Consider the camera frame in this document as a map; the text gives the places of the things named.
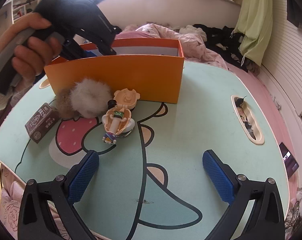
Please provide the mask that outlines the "person's left hand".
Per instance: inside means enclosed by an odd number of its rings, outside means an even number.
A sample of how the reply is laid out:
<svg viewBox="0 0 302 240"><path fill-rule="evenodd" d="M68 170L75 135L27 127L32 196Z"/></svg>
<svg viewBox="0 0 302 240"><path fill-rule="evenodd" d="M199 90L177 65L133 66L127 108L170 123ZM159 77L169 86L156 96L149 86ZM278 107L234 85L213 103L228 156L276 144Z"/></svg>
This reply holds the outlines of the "person's left hand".
<svg viewBox="0 0 302 240"><path fill-rule="evenodd" d="M32 28L34 30L47 29L51 22L43 18L39 13L32 12L23 16L16 23L11 25L0 37L0 52L17 36L21 31ZM51 37L45 42L37 37L30 37L27 44L18 45L14 49L12 66L22 77L21 83L30 85L35 81L35 77L40 75L44 66L60 54L62 45L55 38Z"/></svg>

